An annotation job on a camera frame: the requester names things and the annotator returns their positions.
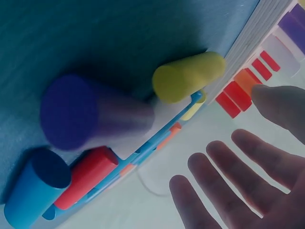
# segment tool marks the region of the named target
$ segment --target red cylinder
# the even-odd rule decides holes
[[[115,154],[102,146],[91,150],[72,169],[70,187],[55,201],[55,206],[67,210],[100,183],[118,165]]]

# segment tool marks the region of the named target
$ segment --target purple block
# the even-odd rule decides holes
[[[305,54],[305,28],[292,16],[292,14],[287,13],[278,25]]]
[[[41,102],[41,127],[61,150],[86,150],[141,136],[153,125],[150,105],[71,74],[55,80]]]
[[[297,4],[290,13],[305,29],[305,10],[303,7]]]

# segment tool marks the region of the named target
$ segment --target purple cylinder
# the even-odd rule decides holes
[[[41,127],[61,150],[86,150],[141,136],[153,125],[153,108],[75,74],[55,80],[41,102]]]

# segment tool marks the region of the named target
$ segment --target orange block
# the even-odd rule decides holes
[[[131,170],[133,170],[136,166],[133,164],[128,164],[124,169],[120,171],[121,177],[125,176],[127,173],[129,173]]]
[[[257,84],[255,79],[246,71],[242,69],[234,78],[235,82],[249,95],[251,96],[252,88]]]
[[[167,139],[165,139],[163,142],[161,142],[158,146],[157,146],[157,150],[162,149],[173,137],[175,137],[175,135],[177,133],[179,133],[179,131],[182,129],[182,126],[180,123],[175,123],[172,128],[170,129],[171,134],[167,137]]]

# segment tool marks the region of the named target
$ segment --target red block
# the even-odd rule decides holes
[[[239,113],[241,113],[241,110],[223,92],[216,98],[216,101],[231,116],[231,118],[235,118]]]
[[[109,175],[118,163],[115,154],[105,146],[91,150],[72,169],[72,183],[54,205],[67,210]]]
[[[263,84],[258,78],[257,76],[249,69],[249,68],[246,68],[245,69],[249,75],[255,80],[255,82],[257,82],[258,84]]]
[[[235,81],[230,82],[224,92],[242,111],[246,111],[252,105],[251,97]]]
[[[261,57],[264,61],[266,61],[270,68],[272,68],[273,71],[278,72],[281,69],[277,62],[275,62],[275,60],[266,51],[261,53]]]
[[[266,66],[259,60],[256,59],[252,66],[262,75],[262,77],[267,81],[271,78],[272,73],[266,68]]]

